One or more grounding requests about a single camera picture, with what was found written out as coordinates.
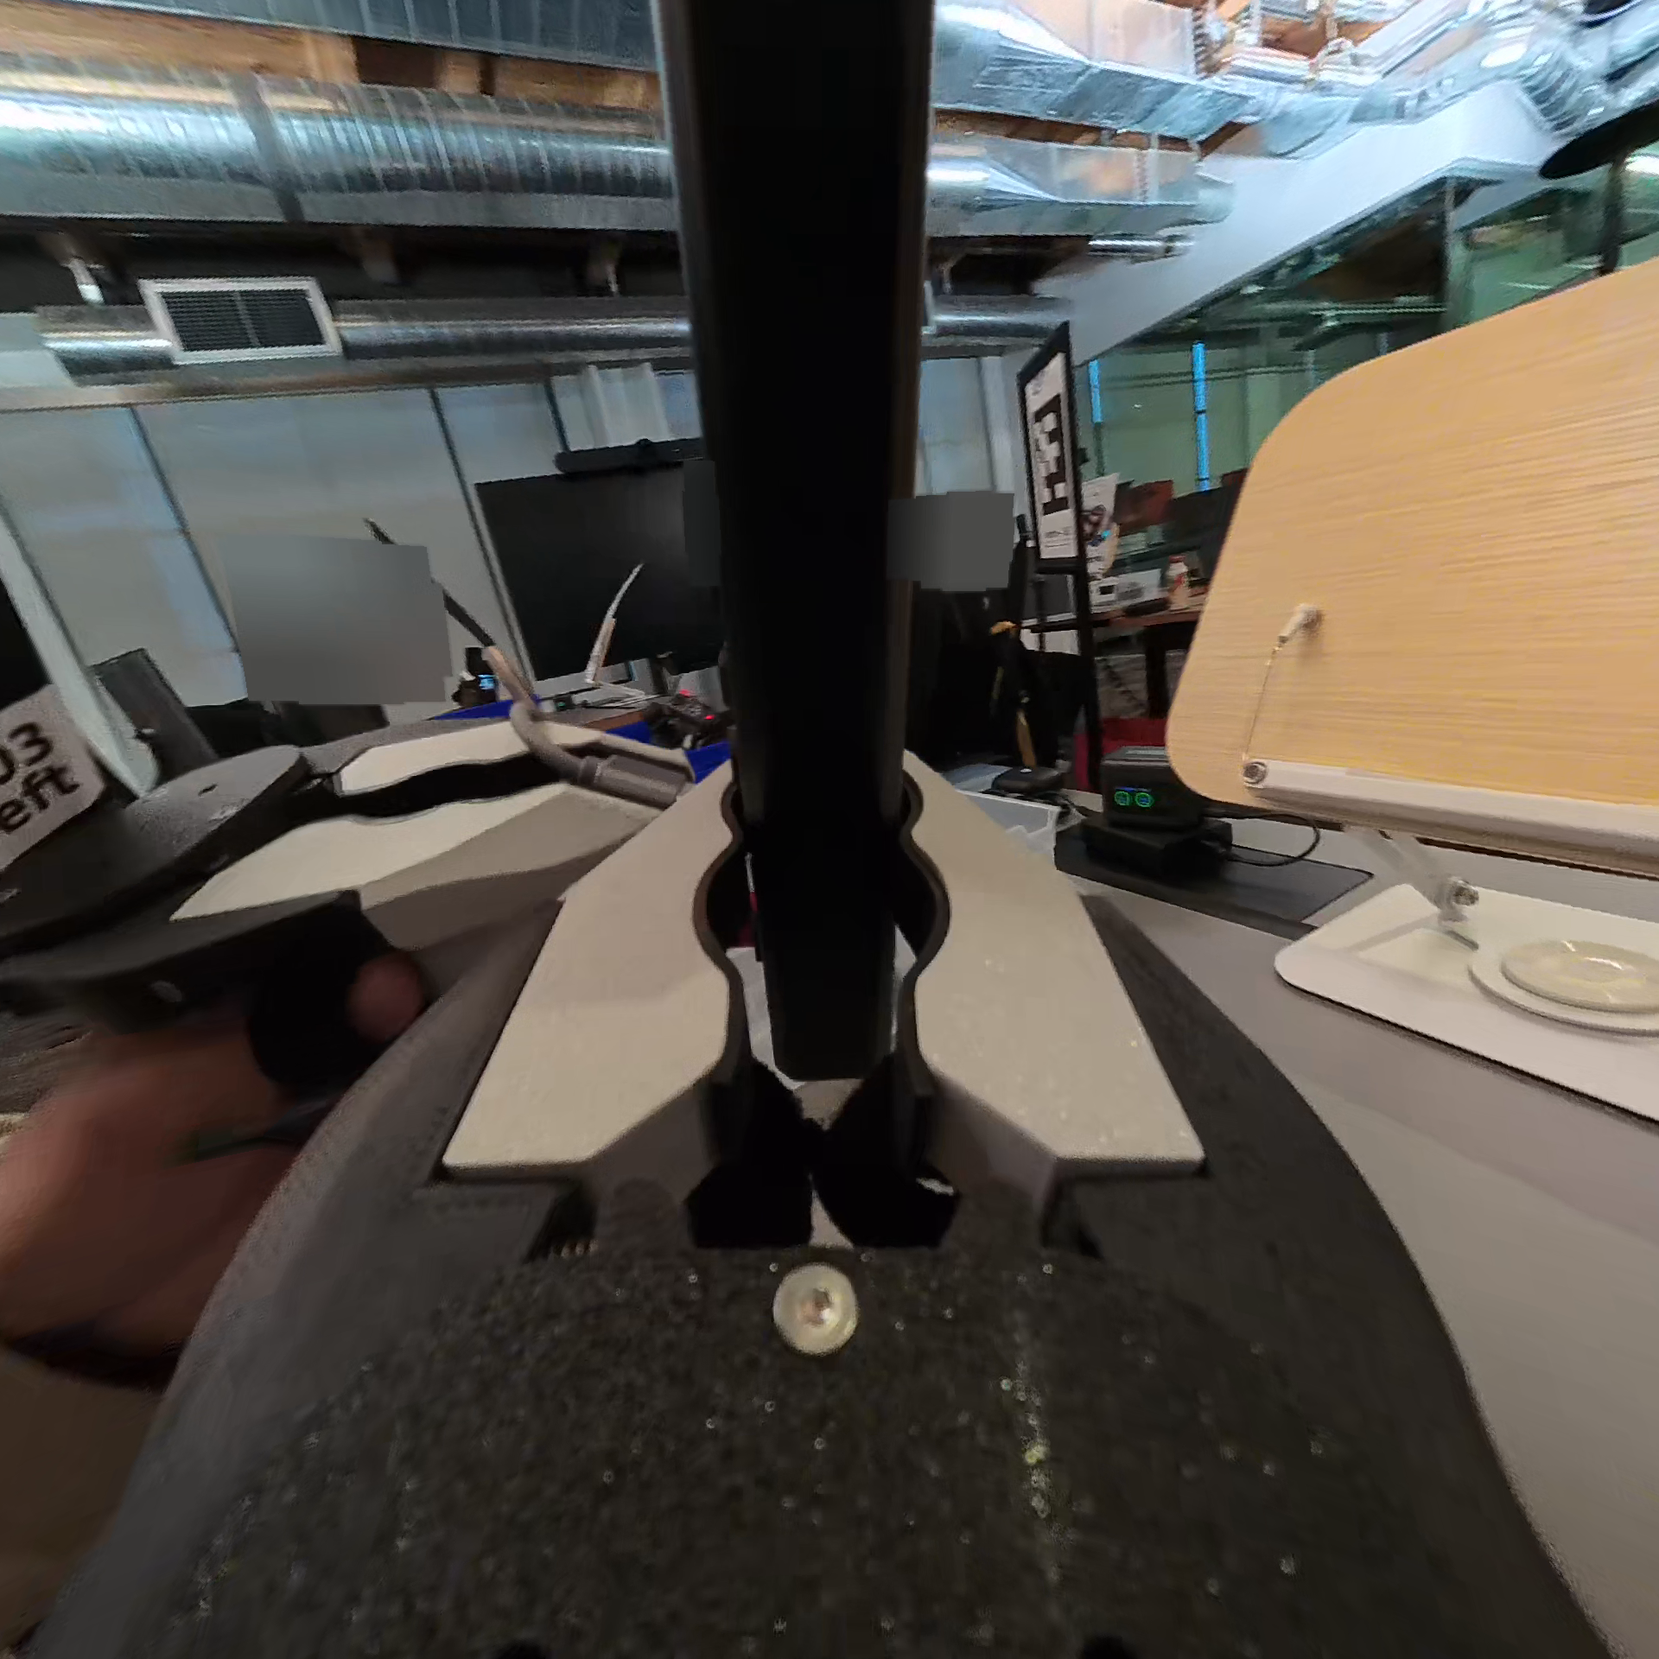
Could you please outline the wooden book stand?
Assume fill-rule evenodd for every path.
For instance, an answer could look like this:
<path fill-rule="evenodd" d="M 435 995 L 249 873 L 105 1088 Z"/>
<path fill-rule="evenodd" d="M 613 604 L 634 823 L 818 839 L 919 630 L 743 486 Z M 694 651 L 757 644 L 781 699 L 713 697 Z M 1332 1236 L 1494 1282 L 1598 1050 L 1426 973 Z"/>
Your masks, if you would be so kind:
<path fill-rule="evenodd" d="M 1656 881 L 1658 270 L 1342 373 L 1243 486 L 1168 727 L 1182 782 L 1395 881 L 1290 987 L 1656 1124 L 1656 920 L 1448 847 Z"/>

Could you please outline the black desk mat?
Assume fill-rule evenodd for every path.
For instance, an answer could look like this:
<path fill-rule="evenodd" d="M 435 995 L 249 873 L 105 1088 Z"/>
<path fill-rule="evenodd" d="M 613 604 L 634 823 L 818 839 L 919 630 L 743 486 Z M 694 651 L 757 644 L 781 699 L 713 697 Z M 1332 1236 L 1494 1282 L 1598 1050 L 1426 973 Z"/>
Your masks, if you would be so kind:
<path fill-rule="evenodd" d="M 1263 867 L 1213 861 L 1174 881 L 1095 857 L 1073 827 L 1057 835 L 1055 863 L 1073 879 L 1106 885 L 1154 902 L 1272 932 L 1292 940 L 1318 926 L 1316 916 L 1345 902 L 1375 881 L 1371 871 L 1318 859 Z"/>

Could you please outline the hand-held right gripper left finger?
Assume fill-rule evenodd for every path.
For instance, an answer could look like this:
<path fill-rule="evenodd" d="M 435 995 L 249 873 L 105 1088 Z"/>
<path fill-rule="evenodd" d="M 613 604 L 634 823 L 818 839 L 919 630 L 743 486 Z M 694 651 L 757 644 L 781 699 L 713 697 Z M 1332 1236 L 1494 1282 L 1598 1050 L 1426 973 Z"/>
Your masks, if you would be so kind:
<path fill-rule="evenodd" d="M 721 764 L 581 877 L 473 1088 L 453 1179 L 704 1179 L 719 1092 L 751 1056 L 741 977 L 711 924 L 737 855 Z"/>

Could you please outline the blue plastic bin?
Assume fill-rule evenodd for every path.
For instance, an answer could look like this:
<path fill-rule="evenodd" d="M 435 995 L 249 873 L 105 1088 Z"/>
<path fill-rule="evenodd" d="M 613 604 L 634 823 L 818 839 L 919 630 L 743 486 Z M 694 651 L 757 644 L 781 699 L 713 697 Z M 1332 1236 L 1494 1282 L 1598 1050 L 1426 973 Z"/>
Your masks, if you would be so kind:
<path fill-rule="evenodd" d="M 486 703 L 474 709 L 449 709 L 437 715 L 427 717 L 429 725 L 437 725 L 439 729 L 463 729 L 469 725 L 486 725 L 486 723 L 506 723 L 508 721 L 510 703 L 498 699 L 494 703 Z M 658 740 L 658 734 L 644 719 L 642 711 L 632 707 L 629 709 L 591 709 L 591 707 L 571 707 L 567 711 L 553 711 L 557 719 L 565 725 L 577 727 L 593 727 L 597 730 L 615 732 L 623 738 L 631 740 L 646 740 L 654 746 L 664 746 L 666 742 Z M 731 760 L 733 746 L 725 738 L 711 740 L 708 744 L 696 746 L 688 750 L 692 758 L 692 770 L 696 780 L 704 780 L 711 776 L 723 762 Z"/>

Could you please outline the black monitor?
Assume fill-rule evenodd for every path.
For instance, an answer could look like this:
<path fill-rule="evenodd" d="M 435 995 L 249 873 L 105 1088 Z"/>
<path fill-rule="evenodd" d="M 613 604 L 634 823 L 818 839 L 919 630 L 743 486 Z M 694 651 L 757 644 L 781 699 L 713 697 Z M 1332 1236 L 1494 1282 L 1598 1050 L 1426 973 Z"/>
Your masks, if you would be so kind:
<path fill-rule="evenodd" d="M 476 484 L 532 673 L 585 675 L 605 620 L 605 667 L 719 663 L 719 559 L 700 505 L 704 462 L 619 466 Z"/>

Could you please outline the black usb hub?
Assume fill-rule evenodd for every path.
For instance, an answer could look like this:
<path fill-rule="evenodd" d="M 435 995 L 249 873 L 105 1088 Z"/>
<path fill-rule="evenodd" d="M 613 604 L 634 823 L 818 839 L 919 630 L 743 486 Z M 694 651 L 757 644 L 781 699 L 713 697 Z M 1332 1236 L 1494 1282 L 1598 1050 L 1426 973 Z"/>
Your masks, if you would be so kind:
<path fill-rule="evenodd" d="M 891 1043 L 933 4 L 654 4 L 779 1066 Z"/>

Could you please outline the person's left hand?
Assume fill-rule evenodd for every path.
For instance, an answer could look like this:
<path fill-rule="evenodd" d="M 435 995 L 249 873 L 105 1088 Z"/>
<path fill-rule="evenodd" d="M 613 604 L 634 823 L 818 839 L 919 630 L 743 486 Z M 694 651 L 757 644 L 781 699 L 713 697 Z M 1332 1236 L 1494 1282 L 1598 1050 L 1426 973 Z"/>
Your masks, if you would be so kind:
<path fill-rule="evenodd" d="M 214 1133 L 287 1110 L 237 1013 L 97 1033 L 4 1145 L 2 1333 L 160 1355 L 192 1335 L 299 1151 L 192 1159 Z"/>

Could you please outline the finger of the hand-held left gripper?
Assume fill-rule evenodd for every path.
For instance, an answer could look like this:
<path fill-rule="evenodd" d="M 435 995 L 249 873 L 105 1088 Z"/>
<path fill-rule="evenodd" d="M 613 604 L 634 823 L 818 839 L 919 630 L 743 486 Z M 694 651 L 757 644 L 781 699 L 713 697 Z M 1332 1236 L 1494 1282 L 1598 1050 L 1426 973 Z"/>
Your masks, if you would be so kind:
<path fill-rule="evenodd" d="M 311 821 L 212 875 L 172 920 L 350 894 L 392 946 L 435 948 L 559 900 L 658 815 L 638 802 L 453 802 Z"/>
<path fill-rule="evenodd" d="M 506 823 L 636 827 L 694 786 L 686 752 L 593 727 L 536 719 L 435 729 L 378 744 L 305 788 L 305 823 L 435 821 L 471 831 Z"/>

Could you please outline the white air vent grille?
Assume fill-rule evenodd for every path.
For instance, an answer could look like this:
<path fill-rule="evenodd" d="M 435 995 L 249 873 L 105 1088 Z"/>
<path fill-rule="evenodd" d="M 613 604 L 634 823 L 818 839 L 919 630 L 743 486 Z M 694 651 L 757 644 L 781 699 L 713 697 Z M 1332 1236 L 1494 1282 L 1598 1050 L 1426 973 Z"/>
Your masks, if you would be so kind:
<path fill-rule="evenodd" d="M 178 365 L 342 359 L 346 353 L 315 278 L 143 278 L 139 292 Z"/>

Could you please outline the black white marker sign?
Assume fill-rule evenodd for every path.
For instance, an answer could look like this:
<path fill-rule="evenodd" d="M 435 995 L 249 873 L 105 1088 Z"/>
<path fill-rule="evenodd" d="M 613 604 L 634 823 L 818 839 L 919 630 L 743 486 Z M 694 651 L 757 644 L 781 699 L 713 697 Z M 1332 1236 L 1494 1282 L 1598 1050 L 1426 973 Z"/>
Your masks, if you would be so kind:
<path fill-rule="evenodd" d="M 1087 563 L 1071 326 L 1061 322 L 1016 379 L 1033 565 L 1077 574 Z"/>

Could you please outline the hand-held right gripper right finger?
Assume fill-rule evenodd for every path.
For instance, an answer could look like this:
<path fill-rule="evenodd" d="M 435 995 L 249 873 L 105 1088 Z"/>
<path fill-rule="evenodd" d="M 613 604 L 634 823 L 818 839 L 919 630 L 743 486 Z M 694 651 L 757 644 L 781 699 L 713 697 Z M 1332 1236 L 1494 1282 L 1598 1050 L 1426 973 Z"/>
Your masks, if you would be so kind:
<path fill-rule="evenodd" d="M 1093 918 L 986 806 L 905 758 L 943 932 L 907 981 L 923 1155 L 954 1187 L 1193 1175 L 1205 1151 Z"/>

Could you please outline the silver ventilation duct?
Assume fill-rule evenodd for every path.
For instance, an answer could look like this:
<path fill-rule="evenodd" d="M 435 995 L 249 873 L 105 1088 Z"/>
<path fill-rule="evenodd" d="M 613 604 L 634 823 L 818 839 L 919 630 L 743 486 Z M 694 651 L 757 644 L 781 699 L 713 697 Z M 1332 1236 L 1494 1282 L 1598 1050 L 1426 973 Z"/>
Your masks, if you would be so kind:
<path fill-rule="evenodd" d="M 682 298 L 565 298 L 473 304 L 340 302 L 332 308 L 342 359 L 692 359 L 694 326 Z M 145 304 L 42 306 L 28 314 L 42 347 L 78 381 L 111 381 L 178 365 Z"/>
<path fill-rule="evenodd" d="M 648 110 L 4 53 L 8 219 L 672 233 Z"/>
<path fill-rule="evenodd" d="M 935 12 L 927 229 L 1099 237 L 1215 221 L 1203 144 L 1259 95 L 1209 73 L 1197 16 L 1152 2 L 945 2 Z"/>

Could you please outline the wooden table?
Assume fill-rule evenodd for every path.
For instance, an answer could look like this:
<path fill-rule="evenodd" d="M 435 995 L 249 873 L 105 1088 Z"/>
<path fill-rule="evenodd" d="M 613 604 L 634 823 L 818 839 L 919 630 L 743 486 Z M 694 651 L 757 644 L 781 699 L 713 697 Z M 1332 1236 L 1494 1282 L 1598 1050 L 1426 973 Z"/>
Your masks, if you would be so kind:
<path fill-rule="evenodd" d="M 1168 719 L 1209 592 L 1197 588 L 1180 604 L 1166 596 L 1126 608 L 1097 610 L 1091 650 L 1103 715 Z"/>

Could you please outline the clear plastic container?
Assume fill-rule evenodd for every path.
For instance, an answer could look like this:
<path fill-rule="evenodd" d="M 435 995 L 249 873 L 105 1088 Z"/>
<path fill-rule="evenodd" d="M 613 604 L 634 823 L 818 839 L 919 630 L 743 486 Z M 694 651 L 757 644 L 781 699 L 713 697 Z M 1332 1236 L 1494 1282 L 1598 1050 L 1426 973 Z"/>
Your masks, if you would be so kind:
<path fill-rule="evenodd" d="M 1061 833 L 1083 821 L 1081 809 L 1067 798 L 1026 798 L 964 786 L 960 794 L 978 804 L 1008 837 L 1051 865 Z"/>

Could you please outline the black battery charger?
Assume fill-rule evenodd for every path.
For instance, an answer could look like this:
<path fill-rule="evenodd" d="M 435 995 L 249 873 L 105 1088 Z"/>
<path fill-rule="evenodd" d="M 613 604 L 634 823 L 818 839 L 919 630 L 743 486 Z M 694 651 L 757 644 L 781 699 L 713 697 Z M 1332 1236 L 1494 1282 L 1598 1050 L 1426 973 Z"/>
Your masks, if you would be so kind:
<path fill-rule="evenodd" d="M 1233 829 L 1178 778 L 1170 752 L 1128 744 L 1099 762 L 1103 808 L 1083 821 L 1089 857 L 1168 885 L 1207 879 L 1233 851 Z"/>

